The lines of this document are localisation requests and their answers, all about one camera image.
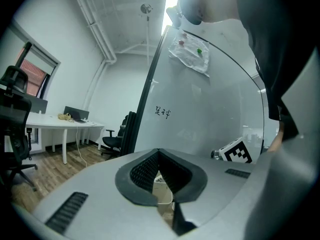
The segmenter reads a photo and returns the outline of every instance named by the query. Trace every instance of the office chair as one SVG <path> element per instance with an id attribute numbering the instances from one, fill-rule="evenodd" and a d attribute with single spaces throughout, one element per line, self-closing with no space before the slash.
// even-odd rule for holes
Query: office chair
<path id="1" fill-rule="evenodd" d="M 118 148 L 120 151 L 115 151 L 113 150 L 113 153 L 109 152 L 103 152 L 103 154 L 108 154 L 110 155 L 107 159 L 109 160 L 110 158 L 116 158 L 116 157 L 121 157 L 124 155 L 128 154 L 128 146 L 129 146 L 129 141 L 131 139 L 131 132 L 133 129 L 134 121 L 136 118 L 136 113 L 134 112 L 129 112 L 128 115 L 125 116 L 125 119 L 122 121 L 122 125 L 120 126 L 120 130 L 118 132 L 117 137 L 112 137 L 112 132 L 114 130 L 106 130 L 110 132 L 110 137 L 103 137 L 102 141 L 108 145 L 109 147 L 113 148 Z"/>
<path id="2" fill-rule="evenodd" d="M 9 66 L 0 79 L 0 84 L 7 86 L 6 90 L 0 91 L 1 171 L 11 171 L 5 186 L 9 190 L 15 175 L 20 174 L 36 191 L 33 182 L 22 172 L 23 169 L 32 167 L 38 169 L 36 164 L 22 164 L 26 158 L 31 160 L 31 129 L 27 129 L 27 139 L 25 128 L 32 104 L 29 99 L 19 95 L 26 93 L 28 76 L 19 67 Z M 5 150 L 6 147 L 10 148 L 10 144 L 13 152 Z"/>

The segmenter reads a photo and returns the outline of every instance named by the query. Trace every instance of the plastic bag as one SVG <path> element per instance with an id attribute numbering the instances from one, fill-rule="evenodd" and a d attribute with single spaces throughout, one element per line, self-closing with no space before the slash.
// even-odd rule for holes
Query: plastic bag
<path id="1" fill-rule="evenodd" d="M 169 47 L 169 54 L 178 58 L 188 68 L 209 78 L 210 51 L 208 47 L 208 42 L 180 30 Z"/>

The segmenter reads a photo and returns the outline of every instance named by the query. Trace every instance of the white desk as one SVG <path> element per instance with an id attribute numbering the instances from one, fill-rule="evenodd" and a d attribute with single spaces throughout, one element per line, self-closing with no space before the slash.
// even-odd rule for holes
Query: white desk
<path id="1" fill-rule="evenodd" d="M 88 129 L 86 143 L 89 143 L 89 133 L 91 128 L 100 128 L 100 138 L 98 144 L 98 150 L 101 148 L 102 137 L 104 135 L 105 126 L 96 123 L 94 126 L 91 126 L 86 123 L 79 122 L 69 122 L 66 120 L 58 119 L 57 115 L 48 115 L 48 114 L 38 114 L 30 112 L 28 119 L 25 124 L 26 128 L 36 128 L 36 129 L 52 129 L 52 151 L 55 152 L 55 142 L 54 142 L 54 130 L 64 129 L 62 135 L 62 158 L 63 163 L 67 163 L 67 133 L 68 129 Z M 79 133 L 78 144 L 80 144 L 81 132 Z M 85 134 L 82 135 L 82 143 L 84 143 Z"/>

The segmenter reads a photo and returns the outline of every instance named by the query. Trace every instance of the ceiling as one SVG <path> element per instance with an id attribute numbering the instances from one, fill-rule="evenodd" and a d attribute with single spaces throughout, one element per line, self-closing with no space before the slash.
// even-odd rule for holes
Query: ceiling
<path id="1" fill-rule="evenodd" d="M 141 12 L 142 4 L 150 4 L 149 45 L 154 54 L 161 38 L 161 29 L 166 0 L 91 0 L 91 10 L 101 20 L 107 36 L 116 52 L 137 44 L 130 51 L 146 54 L 147 15 Z"/>

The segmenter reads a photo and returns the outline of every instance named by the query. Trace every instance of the whiteboard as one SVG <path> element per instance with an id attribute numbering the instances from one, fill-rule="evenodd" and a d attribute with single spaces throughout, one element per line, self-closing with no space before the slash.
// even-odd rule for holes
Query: whiteboard
<path id="1" fill-rule="evenodd" d="M 158 60 L 154 56 L 145 85 L 150 87 L 137 111 L 141 120 L 136 122 L 134 152 L 164 148 L 210 157 L 212 150 L 244 137 L 256 161 L 264 134 L 260 89 L 234 60 L 211 44 L 210 77 L 170 58 L 168 49 L 177 33 L 167 27 Z"/>

